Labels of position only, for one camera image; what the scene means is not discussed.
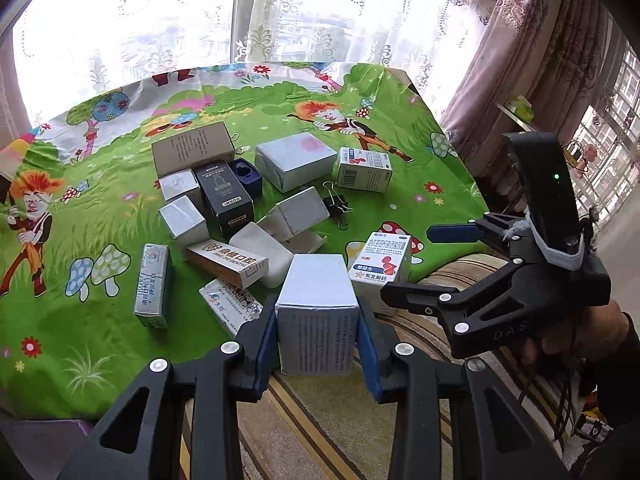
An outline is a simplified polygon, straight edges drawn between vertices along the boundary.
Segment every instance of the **cartoon tablecloth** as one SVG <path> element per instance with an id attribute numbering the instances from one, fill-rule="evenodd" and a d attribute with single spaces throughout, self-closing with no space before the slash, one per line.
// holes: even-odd
<path id="1" fill-rule="evenodd" d="M 332 219 L 315 228 L 328 238 L 322 252 L 348 260 L 373 231 L 410 234 L 417 281 L 482 250 L 426 240 L 430 225 L 478 218 L 486 206 L 429 109 L 382 66 L 213 66 L 96 96 L 0 152 L 0 382 L 18 416 L 97 418 L 149 359 L 196 358 L 227 338 L 198 293 L 213 277 L 183 260 L 158 215 L 151 153 L 157 139 L 216 121 L 250 162 L 256 144 L 303 131 L 334 150 L 390 154 L 386 193 L 340 190 L 353 213 L 345 230 Z M 321 196 L 328 179 L 312 183 Z M 256 218 L 282 198 L 265 181 Z M 165 331 L 132 312 L 150 242 L 169 244 L 174 260 Z"/>

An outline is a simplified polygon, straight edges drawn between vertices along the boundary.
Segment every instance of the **hand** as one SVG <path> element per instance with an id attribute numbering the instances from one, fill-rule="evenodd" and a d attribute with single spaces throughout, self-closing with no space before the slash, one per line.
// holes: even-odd
<path id="1" fill-rule="evenodd" d="M 6 221 L 9 225 L 15 225 L 15 217 L 17 217 L 20 214 L 20 211 L 18 209 L 17 205 L 12 205 L 9 208 L 9 214 L 6 217 Z"/>
<path id="2" fill-rule="evenodd" d="M 18 241 L 21 244 L 25 244 L 27 242 L 33 242 L 35 240 L 36 233 L 33 231 L 26 231 L 23 233 L 18 233 Z"/>
<path id="3" fill-rule="evenodd" d="M 590 306 L 582 311 L 575 332 L 574 354 L 596 362 L 615 352 L 625 340 L 629 320 L 615 301 L 605 306 Z M 571 349 L 573 323 L 570 320 L 554 325 L 541 334 L 545 354 L 566 353 Z M 538 358 L 535 343 L 524 343 L 522 363 L 532 365 Z"/>

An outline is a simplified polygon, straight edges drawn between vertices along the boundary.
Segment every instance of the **brown box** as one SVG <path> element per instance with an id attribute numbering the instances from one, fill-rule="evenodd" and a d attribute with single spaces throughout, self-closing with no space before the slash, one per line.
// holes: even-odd
<path id="1" fill-rule="evenodd" d="M 236 156 L 225 123 L 213 123 L 156 140 L 151 144 L 158 178 L 175 171 L 194 170 L 212 160 L 231 162 Z"/>

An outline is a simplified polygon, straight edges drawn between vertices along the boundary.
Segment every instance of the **cartoon boy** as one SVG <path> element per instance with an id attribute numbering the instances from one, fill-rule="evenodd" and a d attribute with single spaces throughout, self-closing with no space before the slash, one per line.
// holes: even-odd
<path id="1" fill-rule="evenodd" d="M 401 152 L 395 146 L 389 146 L 384 140 L 379 139 L 378 134 L 366 124 L 346 118 L 338 110 L 339 107 L 340 105 L 336 103 L 305 101 L 298 103 L 296 105 L 296 113 L 290 116 L 297 117 L 301 121 L 313 123 L 316 128 L 325 132 L 338 130 L 342 134 L 353 135 L 358 138 L 363 150 L 368 150 L 369 145 L 373 144 L 382 148 L 387 153 L 395 153 L 405 162 L 414 161 L 410 156 Z"/>
<path id="2" fill-rule="evenodd" d="M 24 200 L 27 218 L 20 218 L 18 208 L 12 205 L 6 218 L 9 228 L 18 231 L 18 241 L 21 244 L 20 254 L 9 267 L 0 285 L 0 298 L 9 292 L 9 284 L 23 260 L 27 260 L 31 269 L 33 295 L 42 296 L 47 287 L 42 279 L 42 247 L 49 239 L 52 216 L 47 210 L 53 194 L 63 185 L 61 178 L 51 178 L 49 173 L 41 170 L 23 171 L 12 182 L 9 194 L 13 198 Z"/>

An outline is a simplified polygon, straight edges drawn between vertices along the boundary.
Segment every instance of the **black product box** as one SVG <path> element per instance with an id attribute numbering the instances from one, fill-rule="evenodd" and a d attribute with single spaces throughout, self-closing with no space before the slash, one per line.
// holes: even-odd
<path id="1" fill-rule="evenodd" d="M 215 160 L 195 174 L 225 238 L 254 221 L 254 201 L 226 162 Z"/>

